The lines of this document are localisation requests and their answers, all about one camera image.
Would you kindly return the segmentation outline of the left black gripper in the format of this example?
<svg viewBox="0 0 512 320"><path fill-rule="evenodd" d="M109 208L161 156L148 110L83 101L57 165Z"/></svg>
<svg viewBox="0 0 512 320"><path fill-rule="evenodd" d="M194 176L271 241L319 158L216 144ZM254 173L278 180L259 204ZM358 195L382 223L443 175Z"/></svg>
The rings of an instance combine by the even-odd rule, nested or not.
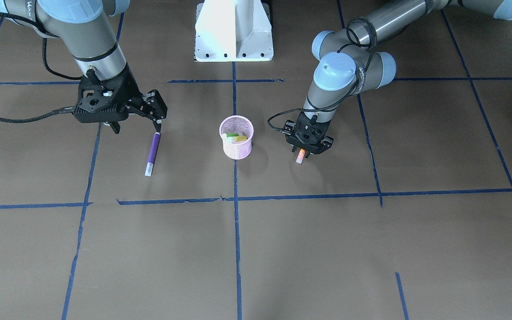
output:
<svg viewBox="0 0 512 320"><path fill-rule="evenodd" d="M334 139L326 135L330 121L317 122L317 116L308 118L301 112L297 121L287 120L284 123L286 142L292 146L291 152L303 149L305 156L319 155L331 148Z"/></svg>

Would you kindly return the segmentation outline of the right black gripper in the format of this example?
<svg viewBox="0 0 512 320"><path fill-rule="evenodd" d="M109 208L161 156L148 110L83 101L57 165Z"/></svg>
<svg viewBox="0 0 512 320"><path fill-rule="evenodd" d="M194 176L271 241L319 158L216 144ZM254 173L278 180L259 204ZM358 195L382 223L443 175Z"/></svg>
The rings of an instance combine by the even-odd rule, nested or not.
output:
<svg viewBox="0 0 512 320"><path fill-rule="evenodd" d="M106 117L107 126L114 134L119 134L121 126L130 114L146 117L152 121L155 131L160 133L162 121L167 118L168 107L160 92L156 89L142 93L130 67L125 67L120 75L114 77L114 111Z"/></svg>

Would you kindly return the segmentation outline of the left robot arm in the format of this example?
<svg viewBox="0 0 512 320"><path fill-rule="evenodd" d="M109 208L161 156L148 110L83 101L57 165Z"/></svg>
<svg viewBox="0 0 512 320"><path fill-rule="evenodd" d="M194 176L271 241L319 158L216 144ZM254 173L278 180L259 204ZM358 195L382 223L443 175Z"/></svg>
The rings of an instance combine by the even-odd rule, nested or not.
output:
<svg viewBox="0 0 512 320"><path fill-rule="evenodd" d="M392 0L367 16L351 20L340 31L322 31L312 43L318 60L303 107L296 121L286 121L286 136L297 162L331 148L327 130L339 105L348 97L392 82L396 61L376 52L410 23L447 6L461 6L498 20L512 20L512 0Z"/></svg>

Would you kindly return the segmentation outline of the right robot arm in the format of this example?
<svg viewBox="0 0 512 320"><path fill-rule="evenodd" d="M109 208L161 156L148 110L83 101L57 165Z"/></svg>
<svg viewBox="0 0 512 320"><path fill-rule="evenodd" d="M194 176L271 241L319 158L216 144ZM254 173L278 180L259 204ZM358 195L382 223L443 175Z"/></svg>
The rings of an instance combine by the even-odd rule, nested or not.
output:
<svg viewBox="0 0 512 320"><path fill-rule="evenodd" d="M115 133L121 121L139 115L160 132L167 105L157 90L141 93L108 22L128 6L128 0L0 0L0 13L65 43L82 76L77 102L64 112L82 123L107 123Z"/></svg>

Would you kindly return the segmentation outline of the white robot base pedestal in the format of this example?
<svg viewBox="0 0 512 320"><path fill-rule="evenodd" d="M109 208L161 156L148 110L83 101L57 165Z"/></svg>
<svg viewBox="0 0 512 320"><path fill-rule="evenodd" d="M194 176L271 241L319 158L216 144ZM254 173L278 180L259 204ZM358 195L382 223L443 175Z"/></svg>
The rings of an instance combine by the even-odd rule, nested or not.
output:
<svg viewBox="0 0 512 320"><path fill-rule="evenodd" d="M198 62L271 61L269 0L205 0L196 7L194 59Z"/></svg>

